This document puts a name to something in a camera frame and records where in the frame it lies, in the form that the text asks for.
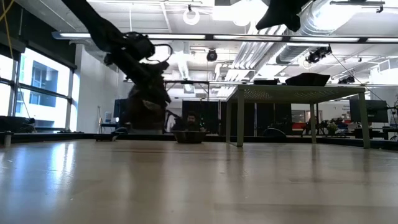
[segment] fluorescent light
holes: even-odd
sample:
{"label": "fluorescent light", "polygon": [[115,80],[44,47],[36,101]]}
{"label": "fluorescent light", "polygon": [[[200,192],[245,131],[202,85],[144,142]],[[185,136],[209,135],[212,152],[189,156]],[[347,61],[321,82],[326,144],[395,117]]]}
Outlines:
{"label": "fluorescent light", "polygon": [[321,43],[286,43],[289,47],[329,47],[329,44]]}
{"label": "fluorescent light", "polygon": [[368,38],[367,42],[380,42],[380,43],[397,42],[398,44],[398,38],[391,38],[391,37]]}
{"label": "fluorescent light", "polygon": [[291,37],[292,41],[312,41],[312,42],[357,42],[357,37]]}
{"label": "fluorescent light", "polygon": [[381,6],[386,2],[384,1],[368,1],[368,2],[353,2],[353,1],[331,1],[331,5],[336,6]]}
{"label": "fluorescent light", "polygon": [[[59,33],[53,32],[53,36],[61,37],[62,39],[89,39],[89,33]],[[187,39],[187,40],[204,40],[206,35],[197,34],[148,34],[148,38],[152,40],[173,40],[173,39]]]}
{"label": "fluorescent light", "polygon": [[65,38],[91,38],[88,33],[60,33],[60,36]]}
{"label": "fluorescent light", "polygon": [[148,34],[148,38],[151,40],[172,40],[172,39],[195,39],[204,40],[206,35],[196,35],[196,34]]}
{"label": "fluorescent light", "polygon": [[219,85],[239,85],[243,82],[209,82],[209,84],[219,84]]}
{"label": "fluorescent light", "polygon": [[[187,5],[187,1],[181,0],[181,1],[158,1],[158,0],[146,0],[146,1],[138,1],[138,0],[87,0],[87,2],[99,2],[99,3],[115,3],[115,4],[173,4],[173,5]],[[192,6],[201,6],[202,2],[200,1],[189,1],[189,4]]]}
{"label": "fluorescent light", "polygon": [[[203,98],[201,98],[201,97],[174,97],[174,99],[176,99],[176,100],[207,100],[207,97],[203,97]],[[209,100],[226,100],[226,98],[212,97],[212,98],[209,98]]]}
{"label": "fluorescent light", "polygon": [[254,40],[254,41],[281,41],[282,37],[270,35],[214,35],[215,40]]}

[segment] light fixture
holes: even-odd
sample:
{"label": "light fixture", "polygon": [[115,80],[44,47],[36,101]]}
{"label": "light fixture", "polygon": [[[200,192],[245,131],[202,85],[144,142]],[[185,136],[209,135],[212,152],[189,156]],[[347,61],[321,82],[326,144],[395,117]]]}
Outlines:
{"label": "light fixture", "polygon": [[215,40],[253,40],[253,41],[281,41],[282,37],[271,35],[214,35]]}
{"label": "light fixture", "polygon": [[311,42],[357,42],[359,37],[291,37],[291,41],[311,41]]}
{"label": "light fixture", "polygon": [[206,35],[197,35],[197,34],[148,34],[148,38],[150,40],[204,40],[206,39]]}
{"label": "light fixture", "polygon": [[209,52],[207,53],[207,61],[208,62],[215,62],[217,60],[217,53],[215,49],[210,49]]}
{"label": "light fixture", "polygon": [[[193,18],[188,18],[188,13],[193,12],[195,13]],[[200,20],[200,15],[197,9],[191,8],[191,5],[188,6],[188,9],[185,10],[184,14],[182,15],[182,19],[188,25],[196,25]]]}
{"label": "light fixture", "polygon": [[209,84],[216,84],[216,85],[240,85],[243,84],[243,82],[209,82]]}
{"label": "light fixture", "polygon": [[323,43],[286,43],[289,47],[329,47],[329,44]]}
{"label": "light fixture", "polygon": [[90,39],[91,35],[89,33],[59,33],[60,37],[69,39]]}
{"label": "light fixture", "polygon": [[331,1],[331,5],[336,6],[380,6],[384,5],[384,1]]}
{"label": "light fixture", "polygon": [[[176,100],[207,100],[207,97],[174,97]],[[226,98],[220,98],[220,97],[212,97],[209,98],[209,100],[226,100]]]}
{"label": "light fixture", "polygon": [[[110,3],[110,4],[157,4],[160,3],[168,4],[168,5],[178,5],[178,6],[186,6],[186,1],[153,1],[153,0],[87,0],[87,2],[98,2],[98,3]],[[201,6],[203,3],[201,1],[189,1],[189,4],[192,6]]]}
{"label": "light fixture", "polygon": [[395,42],[398,43],[398,38],[390,38],[390,37],[383,37],[383,38],[377,38],[377,37],[371,37],[366,40],[366,42],[380,42],[380,43],[389,43],[389,42]]}

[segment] white wall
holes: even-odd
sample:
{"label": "white wall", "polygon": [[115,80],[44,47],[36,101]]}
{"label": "white wall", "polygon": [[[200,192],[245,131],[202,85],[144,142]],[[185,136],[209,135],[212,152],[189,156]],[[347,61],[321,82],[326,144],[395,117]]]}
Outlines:
{"label": "white wall", "polygon": [[98,107],[101,108],[102,119],[105,111],[113,113],[114,101],[127,98],[131,84],[123,83],[123,73],[116,73],[105,66],[87,53],[82,45],[76,47],[76,65],[75,73],[80,79],[76,128],[84,133],[97,133]]}
{"label": "white wall", "polygon": [[[371,84],[385,84],[385,85],[398,85],[398,68],[385,70],[382,72],[378,72],[377,67],[371,70],[370,76]],[[372,100],[386,100],[389,106],[394,106],[394,103],[398,100],[398,88],[389,87],[389,88],[372,88],[371,94]],[[395,125],[393,120],[392,111],[388,111],[390,124]],[[381,128],[384,124],[379,124],[377,128]]]}

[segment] monitor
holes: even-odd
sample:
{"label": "monitor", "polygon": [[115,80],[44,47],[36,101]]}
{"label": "monitor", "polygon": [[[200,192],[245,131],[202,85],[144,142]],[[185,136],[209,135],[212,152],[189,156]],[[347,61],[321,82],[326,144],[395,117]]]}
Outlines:
{"label": "monitor", "polygon": [[127,110],[127,99],[120,99],[114,101],[113,117],[120,118]]}
{"label": "monitor", "polygon": [[[387,102],[383,100],[366,100],[366,111],[368,122],[388,123]],[[359,100],[349,101],[349,110],[352,122],[361,122],[361,111]]]}

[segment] table leg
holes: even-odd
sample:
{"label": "table leg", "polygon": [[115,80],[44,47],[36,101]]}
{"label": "table leg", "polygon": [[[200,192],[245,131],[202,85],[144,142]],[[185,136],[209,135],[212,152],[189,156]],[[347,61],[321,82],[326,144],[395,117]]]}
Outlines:
{"label": "table leg", "polygon": [[232,113],[232,101],[226,102],[226,127],[225,127],[225,141],[231,142],[231,113]]}
{"label": "table leg", "polygon": [[244,90],[238,90],[238,133],[236,136],[236,146],[243,146],[244,137]]}
{"label": "table leg", "polygon": [[315,119],[315,108],[314,104],[310,104],[310,115],[311,115],[311,138],[312,138],[312,144],[317,143],[317,131],[315,128],[315,125],[317,124],[316,119]]}
{"label": "table leg", "polygon": [[369,149],[371,140],[369,137],[368,112],[366,111],[365,93],[359,93],[359,110],[361,112],[361,124],[363,135],[363,147]]}

